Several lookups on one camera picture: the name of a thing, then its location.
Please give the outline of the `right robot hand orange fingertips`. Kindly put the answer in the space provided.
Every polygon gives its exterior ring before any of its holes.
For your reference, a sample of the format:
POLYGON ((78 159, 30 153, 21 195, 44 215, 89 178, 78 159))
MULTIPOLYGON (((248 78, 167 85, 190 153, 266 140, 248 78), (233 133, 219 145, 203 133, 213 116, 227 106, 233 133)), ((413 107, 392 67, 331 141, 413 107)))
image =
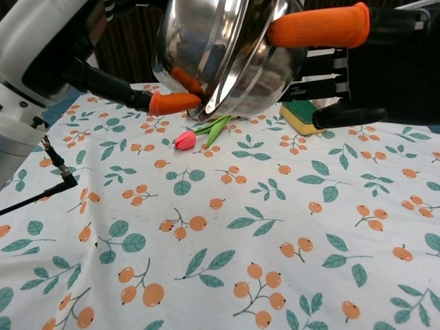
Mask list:
POLYGON ((440 0, 398 8, 351 6, 307 10, 273 21, 276 47, 331 48, 304 60, 284 101, 337 98, 312 114, 317 129, 379 121, 440 125, 440 0))

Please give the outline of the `floral tablecloth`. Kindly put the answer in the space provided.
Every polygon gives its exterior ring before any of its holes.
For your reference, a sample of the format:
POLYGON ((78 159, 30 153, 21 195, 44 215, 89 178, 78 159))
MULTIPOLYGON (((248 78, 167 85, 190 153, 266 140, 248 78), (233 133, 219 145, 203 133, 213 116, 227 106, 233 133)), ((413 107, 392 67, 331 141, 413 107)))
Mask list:
POLYGON ((198 127, 70 104, 77 186, 0 217, 0 330, 440 330, 439 134, 198 127))

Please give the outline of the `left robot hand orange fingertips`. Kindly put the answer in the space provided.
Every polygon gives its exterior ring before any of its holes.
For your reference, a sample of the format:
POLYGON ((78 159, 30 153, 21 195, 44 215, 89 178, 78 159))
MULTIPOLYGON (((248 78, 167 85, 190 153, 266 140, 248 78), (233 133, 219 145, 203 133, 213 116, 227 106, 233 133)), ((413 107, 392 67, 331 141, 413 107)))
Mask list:
POLYGON ((193 93, 147 93, 88 64, 114 16, 157 0, 17 0, 0 21, 0 114, 41 114, 71 88, 152 116, 198 107, 193 93))

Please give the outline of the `green and yellow sponge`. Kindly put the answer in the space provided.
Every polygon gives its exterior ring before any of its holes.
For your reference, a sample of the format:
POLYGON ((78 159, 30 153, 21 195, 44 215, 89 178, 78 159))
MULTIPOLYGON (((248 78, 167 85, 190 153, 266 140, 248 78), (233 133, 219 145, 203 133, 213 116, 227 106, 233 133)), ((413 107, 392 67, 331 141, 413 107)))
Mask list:
POLYGON ((301 135, 314 135, 322 133, 324 129, 317 129, 312 120, 312 114, 318 108, 308 100, 295 100, 283 102, 279 113, 285 121, 301 135))

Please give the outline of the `pink artificial tulip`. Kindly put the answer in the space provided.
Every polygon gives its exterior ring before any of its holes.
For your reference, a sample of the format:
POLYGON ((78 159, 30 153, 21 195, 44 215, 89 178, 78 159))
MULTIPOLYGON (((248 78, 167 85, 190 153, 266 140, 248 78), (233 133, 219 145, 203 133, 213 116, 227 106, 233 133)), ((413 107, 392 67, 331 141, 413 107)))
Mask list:
POLYGON ((206 146, 209 147, 217 139, 224 126, 232 119, 231 115, 223 115, 210 124, 197 129, 196 131, 186 131, 175 140, 175 149, 188 150, 195 146, 198 135, 208 134, 206 146))

